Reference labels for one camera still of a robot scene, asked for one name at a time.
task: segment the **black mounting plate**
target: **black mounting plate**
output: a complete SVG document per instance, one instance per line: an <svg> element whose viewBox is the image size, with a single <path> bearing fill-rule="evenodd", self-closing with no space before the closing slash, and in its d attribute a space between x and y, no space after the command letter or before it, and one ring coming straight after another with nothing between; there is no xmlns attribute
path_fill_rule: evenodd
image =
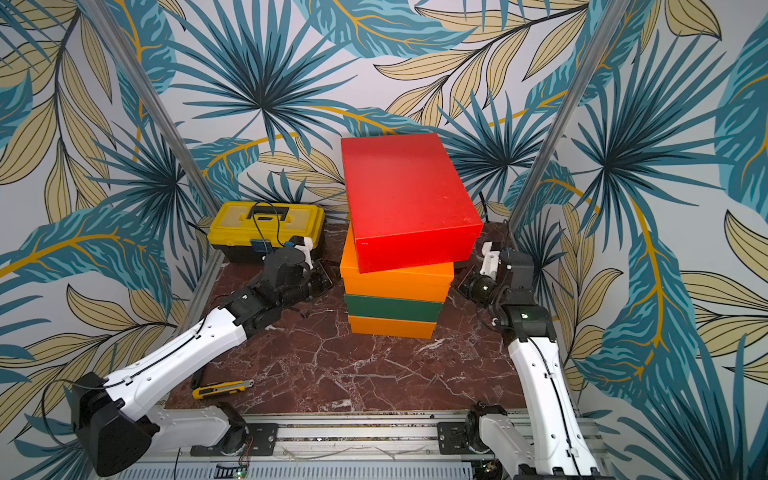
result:
<svg viewBox="0 0 768 480"><path fill-rule="evenodd" d="M251 457L270 457L275 450L275 441L277 438L277 424L276 423L249 423L248 432L253 436L253 444L250 447ZM240 456L242 451L236 455L226 456ZM190 450L190 455L193 457L220 457L225 456L220 448L217 446L203 447L202 445L195 445Z"/></svg>
<svg viewBox="0 0 768 480"><path fill-rule="evenodd" d="M467 443L467 431L464 422L438 422L437 438L440 455L472 455Z"/></svg>

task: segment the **red box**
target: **red box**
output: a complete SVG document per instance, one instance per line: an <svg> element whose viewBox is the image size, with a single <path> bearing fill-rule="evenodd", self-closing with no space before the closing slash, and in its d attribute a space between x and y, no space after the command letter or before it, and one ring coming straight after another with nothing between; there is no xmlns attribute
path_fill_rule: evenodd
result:
<svg viewBox="0 0 768 480"><path fill-rule="evenodd" d="M360 273L460 262L482 220L437 134L343 138Z"/></svg>

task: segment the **orange box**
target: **orange box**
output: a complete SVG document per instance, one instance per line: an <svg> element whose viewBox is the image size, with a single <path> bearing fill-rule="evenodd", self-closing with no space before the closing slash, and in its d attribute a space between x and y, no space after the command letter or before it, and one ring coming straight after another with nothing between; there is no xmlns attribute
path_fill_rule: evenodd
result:
<svg viewBox="0 0 768 480"><path fill-rule="evenodd" d="M349 316L349 326L352 327L352 333L404 336L410 339L431 339L437 323Z"/></svg>
<svg viewBox="0 0 768 480"><path fill-rule="evenodd" d="M352 225L346 233L341 276L349 295L378 296L422 302L445 302L453 281L453 263L411 266L396 270L360 273Z"/></svg>

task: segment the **red marble surface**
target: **red marble surface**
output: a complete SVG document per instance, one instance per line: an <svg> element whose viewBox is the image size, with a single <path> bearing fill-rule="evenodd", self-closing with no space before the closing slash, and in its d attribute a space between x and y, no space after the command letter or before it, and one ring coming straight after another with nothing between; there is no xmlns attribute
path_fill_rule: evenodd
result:
<svg viewBox="0 0 768 480"><path fill-rule="evenodd" d="M489 225L479 242L500 224ZM323 258L341 258L346 225L324 230ZM256 275L258 266L226 265L211 294L222 295ZM331 268L338 275L338 268ZM243 393L226 397L240 413L349 412L467 409L477 401L505 408L525 407L515 367L490 319L453 288L432 339L354 334L346 321L343 284L312 304L287 310L280 321L241 346L218 356L205 369L203 385L254 379ZM170 393L169 409L200 408L187 379Z"/></svg>

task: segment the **toolbox handle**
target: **toolbox handle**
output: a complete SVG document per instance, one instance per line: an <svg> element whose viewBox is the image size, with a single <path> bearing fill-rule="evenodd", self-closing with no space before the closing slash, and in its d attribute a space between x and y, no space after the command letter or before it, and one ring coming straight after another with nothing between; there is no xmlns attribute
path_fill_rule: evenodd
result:
<svg viewBox="0 0 768 480"><path fill-rule="evenodd" d="M250 212L248 212L247 220L250 220L253 215L275 215L275 212L277 212L278 221L285 221L286 217L288 217L288 207L271 207L269 205L259 205L254 204Z"/></svg>

